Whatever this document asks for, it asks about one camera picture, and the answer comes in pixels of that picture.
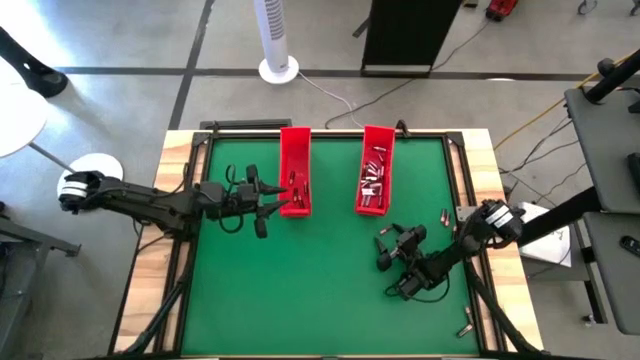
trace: white round base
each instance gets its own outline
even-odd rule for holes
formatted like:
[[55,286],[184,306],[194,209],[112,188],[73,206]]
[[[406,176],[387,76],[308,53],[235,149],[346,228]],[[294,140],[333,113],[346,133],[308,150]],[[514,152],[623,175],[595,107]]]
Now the white round base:
[[[93,153],[87,154],[76,161],[69,164],[75,171],[100,171],[104,176],[111,176],[120,180],[124,177],[124,170],[120,162],[111,155]],[[58,179],[58,197],[62,192],[64,186],[64,178],[71,175],[71,173],[65,170],[60,179]]]
[[289,67],[286,71],[274,73],[269,69],[267,59],[262,60],[260,66],[258,66],[258,72],[262,80],[274,85],[286,84],[295,79],[299,70],[300,65],[298,65],[298,61],[293,56],[289,56]]

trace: tower fan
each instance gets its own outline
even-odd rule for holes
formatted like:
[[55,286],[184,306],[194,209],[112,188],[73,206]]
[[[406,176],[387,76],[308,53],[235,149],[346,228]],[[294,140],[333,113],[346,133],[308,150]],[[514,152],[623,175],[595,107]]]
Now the tower fan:
[[287,52],[284,32],[283,0],[254,0],[264,60],[260,62],[260,77],[270,84],[286,84],[298,75],[298,62]]

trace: green table surface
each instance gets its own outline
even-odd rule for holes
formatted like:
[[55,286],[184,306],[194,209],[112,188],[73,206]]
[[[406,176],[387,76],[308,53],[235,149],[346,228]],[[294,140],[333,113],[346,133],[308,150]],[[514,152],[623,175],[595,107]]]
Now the green table surface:
[[[256,238],[254,216],[224,233],[205,220],[200,232],[182,347],[184,355],[477,354],[466,323],[469,294],[462,265],[451,288],[435,304],[391,298],[383,290],[402,265],[381,273],[373,237],[391,222],[424,224],[424,251],[451,243],[454,210],[440,139],[398,140],[393,158],[391,208],[384,217],[354,213],[361,140],[314,139],[311,145],[312,216],[268,221],[269,237]],[[277,184],[279,140],[224,139],[213,149],[211,180],[228,164],[238,175],[256,164],[260,177]],[[274,200],[267,197],[265,201]],[[233,227],[236,219],[228,219]],[[383,241],[393,247],[392,232]],[[439,297],[445,283],[417,297]]]

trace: gray floor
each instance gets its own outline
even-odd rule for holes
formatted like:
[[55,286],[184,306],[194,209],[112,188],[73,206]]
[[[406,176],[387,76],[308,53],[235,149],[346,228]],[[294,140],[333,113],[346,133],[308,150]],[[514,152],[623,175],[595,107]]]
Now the gray floor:
[[[216,0],[209,18],[200,68],[255,68],[261,45],[250,0]],[[484,21],[481,9],[461,9],[439,56],[472,35]],[[630,0],[601,1],[586,17],[577,0],[521,1],[511,17],[489,24],[439,71],[590,73],[605,56],[637,49],[640,18],[629,18]],[[183,68],[205,0],[40,0],[0,3],[0,24],[43,61],[54,66]],[[351,33],[366,18],[370,0],[286,0],[289,48],[304,69],[358,69],[364,36]],[[353,105],[403,82],[397,79],[313,78]],[[71,161],[87,152],[115,155],[128,181],[150,185],[182,77],[73,75],[72,86],[49,100],[51,116],[37,142]],[[19,79],[0,61],[0,84]],[[569,82],[417,80],[356,113],[362,123],[411,127],[486,127],[494,142],[562,97]],[[253,77],[195,77],[181,129],[200,121],[292,118],[322,127],[344,112],[343,103],[302,80],[272,87]],[[566,115],[558,108],[497,152],[499,165],[516,166],[539,138]],[[335,128],[354,127],[348,118]],[[575,140],[569,126],[541,152]],[[582,162],[577,146],[516,173],[547,192]],[[106,211],[74,217],[59,211],[55,183],[60,174],[30,149],[0,159],[0,199],[22,224],[82,243],[78,259],[54,255],[22,328],[16,358],[44,353],[45,359],[103,354],[113,330],[133,256],[130,219]],[[506,185],[515,179],[505,176]],[[590,186],[586,170],[548,196],[558,203]],[[518,185],[513,201],[538,196]],[[541,202],[551,205],[546,200]],[[530,284],[545,347],[553,353],[608,359],[637,358],[640,338],[614,325],[585,328],[589,312],[579,283]]]

